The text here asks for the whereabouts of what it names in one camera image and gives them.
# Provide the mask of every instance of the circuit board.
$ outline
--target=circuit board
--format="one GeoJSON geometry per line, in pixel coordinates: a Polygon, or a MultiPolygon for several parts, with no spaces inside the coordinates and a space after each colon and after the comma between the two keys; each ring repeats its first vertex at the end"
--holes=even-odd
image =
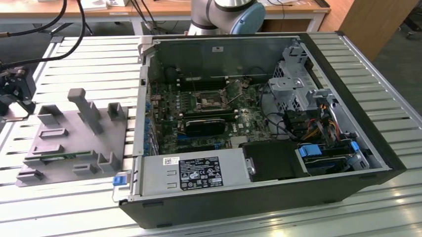
{"type": "Polygon", "coordinates": [[[152,84],[153,118],[158,154],[236,148],[239,142],[271,139],[267,121],[259,108],[260,84],[249,79],[228,79],[218,90],[181,91],[174,84],[152,84]],[[233,120],[224,123],[218,135],[189,137],[180,132],[181,114],[229,112],[233,120]]]}

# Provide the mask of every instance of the slotted metal table surface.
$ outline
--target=slotted metal table surface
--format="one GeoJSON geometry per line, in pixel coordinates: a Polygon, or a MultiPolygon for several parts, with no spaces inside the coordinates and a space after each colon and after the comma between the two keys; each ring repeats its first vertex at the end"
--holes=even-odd
{"type": "MultiPolygon", "coordinates": [[[[317,47],[381,132],[407,171],[339,203],[231,218],[206,223],[142,230],[112,201],[112,178],[26,188],[14,186],[21,160],[30,147],[38,120],[7,123],[0,134],[1,236],[422,236],[422,120],[345,37],[312,33],[317,47]]],[[[76,38],[52,43],[44,57],[68,51],[76,38]]],[[[85,37],[64,60],[41,63],[34,72],[38,106],[66,102],[70,88],[82,87],[86,99],[129,107],[124,169],[132,166],[137,95],[138,37],[85,37]]],[[[320,83],[324,79],[317,71],[320,83]]]]}

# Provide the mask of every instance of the motherboard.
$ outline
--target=motherboard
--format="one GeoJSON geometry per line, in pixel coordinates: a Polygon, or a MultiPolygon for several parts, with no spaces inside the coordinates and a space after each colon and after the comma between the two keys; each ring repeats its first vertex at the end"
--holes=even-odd
{"type": "Polygon", "coordinates": [[[261,84],[251,78],[152,83],[158,154],[237,148],[271,139],[259,107],[261,84]]]}

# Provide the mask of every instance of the power supply label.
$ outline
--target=power supply label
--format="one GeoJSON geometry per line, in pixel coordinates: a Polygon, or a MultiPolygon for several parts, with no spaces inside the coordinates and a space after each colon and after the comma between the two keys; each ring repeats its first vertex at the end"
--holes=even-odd
{"type": "Polygon", "coordinates": [[[178,160],[180,189],[223,186],[217,157],[178,160]]]}

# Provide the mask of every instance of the gray floor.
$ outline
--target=gray floor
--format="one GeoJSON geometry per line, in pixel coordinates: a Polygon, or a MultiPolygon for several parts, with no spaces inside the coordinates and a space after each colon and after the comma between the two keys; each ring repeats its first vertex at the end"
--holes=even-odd
{"type": "MultiPolygon", "coordinates": [[[[160,26],[173,34],[182,33],[188,28],[188,22],[178,22],[172,30],[174,22],[165,22],[160,26]]],[[[129,23],[114,25],[113,23],[89,24],[96,36],[133,35],[129,23]]],[[[0,32],[22,31],[32,25],[0,25],[0,32]]],[[[80,25],[74,24],[64,29],[58,35],[78,36],[80,25]]],[[[405,39],[403,32],[396,32],[383,48],[373,65],[401,93],[415,110],[422,114],[422,35],[405,39]]],[[[26,36],[0,39],[0,60],[13,62],[41,57],[48,43],[49,35],[34,33],[26,36]]]]}

